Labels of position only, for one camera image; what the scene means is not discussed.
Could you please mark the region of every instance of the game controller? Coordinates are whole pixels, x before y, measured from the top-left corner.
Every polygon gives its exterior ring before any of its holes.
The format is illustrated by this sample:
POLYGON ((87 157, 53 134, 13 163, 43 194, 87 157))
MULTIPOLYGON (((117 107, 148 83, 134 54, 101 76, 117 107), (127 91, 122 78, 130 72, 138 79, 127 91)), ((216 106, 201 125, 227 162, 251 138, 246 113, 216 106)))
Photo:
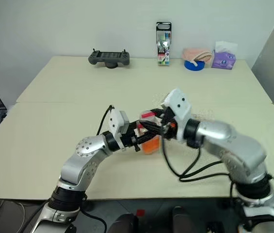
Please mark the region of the game controller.
POLYGON ((129 53, 126 50, 122 52, 100 52, 95 50, 88 57, 90 64, 95 65, 97 62, 104 62, 107 68, 113 69, 118 66, 117 63, 122 63, 123 65, 129 65, 129 53))

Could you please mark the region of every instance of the purple tissue box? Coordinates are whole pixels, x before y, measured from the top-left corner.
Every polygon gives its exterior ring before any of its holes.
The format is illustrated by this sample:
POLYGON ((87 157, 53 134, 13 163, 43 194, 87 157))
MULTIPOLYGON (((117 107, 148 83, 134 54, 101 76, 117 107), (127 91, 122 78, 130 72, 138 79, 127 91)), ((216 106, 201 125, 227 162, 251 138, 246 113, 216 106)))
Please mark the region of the purple tissue box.
POLYGON ((215 52, 212 68, 232 69, 236 62, 236 56, 228 52, 215 52))

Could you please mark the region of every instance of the blue tape roll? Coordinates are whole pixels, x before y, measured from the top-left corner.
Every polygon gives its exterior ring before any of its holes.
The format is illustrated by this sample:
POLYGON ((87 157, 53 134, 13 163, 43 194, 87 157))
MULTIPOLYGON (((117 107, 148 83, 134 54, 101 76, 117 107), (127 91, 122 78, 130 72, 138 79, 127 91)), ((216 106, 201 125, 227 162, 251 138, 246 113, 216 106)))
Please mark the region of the blue tape roll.
POLYGON ((197 63, 197 66, 194 66, 193 63, 191 63, 189 61, 185 61, 184 66, 185 66, 185 68, 187 68, 189 70, 193 70, 193 71, 199 71, 205 67, 205 62, 197 61, 196 63, 197 63))

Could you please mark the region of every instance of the white table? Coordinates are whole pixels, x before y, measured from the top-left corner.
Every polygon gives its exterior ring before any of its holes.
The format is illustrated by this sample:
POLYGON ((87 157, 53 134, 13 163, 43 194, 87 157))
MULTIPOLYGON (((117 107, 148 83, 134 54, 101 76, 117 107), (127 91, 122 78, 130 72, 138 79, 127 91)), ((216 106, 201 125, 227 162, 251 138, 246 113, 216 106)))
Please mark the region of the white table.
MULTIPOLYGON (((244 61, 238 61, 232 71, 190 72, 182 69, 181 61, 158 69, 150 59, 132 59, 130 66, 109 70, 72 57, 50 61, 0 125, 0 198, 49 198, 63 163, 80 139, 95 134, 110 103, 133 121, 142 110, 157 107, 176 86, 187 93, 197 118, 226 121, 256 138, 268 153, 266 164, 274 175, 274 105, 244 61), (118 91, 109 88, 111 82, 117 83, 118 91)), ((168 142, 167 151, 179 171, 196 154, 177 142, 168 142)), ((197 168, 215 160, 203 151, 197 168)), ((204 174, 224 170, 218 165, 204 174)), ((226 197, 228 191, 226 177, 179 183, 159 153, 142 155, 128 149, 103 161, 86 193, 90 199, 125 199, 226 197)))

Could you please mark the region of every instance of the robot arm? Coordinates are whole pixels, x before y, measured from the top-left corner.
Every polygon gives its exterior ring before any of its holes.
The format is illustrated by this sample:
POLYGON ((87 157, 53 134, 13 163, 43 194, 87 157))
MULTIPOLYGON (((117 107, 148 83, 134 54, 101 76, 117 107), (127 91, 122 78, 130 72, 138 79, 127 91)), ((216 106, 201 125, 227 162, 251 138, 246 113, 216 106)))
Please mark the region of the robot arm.
MULTIPOLYGON (((236 184, 242 215, 253 228, 262 222, 274 222, 274 191, 269 184, 262 146, 254 139, 241 135, 222 122, 199 122, 191 117, 191 105, 178 89, 173 90, 162 104, 162 125, 167 138, 187 142, 190 147, 202 147, 226 165, 236 184), (171 122, 176 127, 169 130, 171 122)), ((32 230, 50 232, 50 223, 57 233, 74 233, 71 224, 86 200, 85 191, 98 165, 114 151, 138 145, 159 134, 160 126, 152 126, 145 135, 134 133, 136 122, 129 123, 124 112, 112 109, 109 119, 111 132, 82 139, 73 155, 65 162, 58 184, 32 230)))

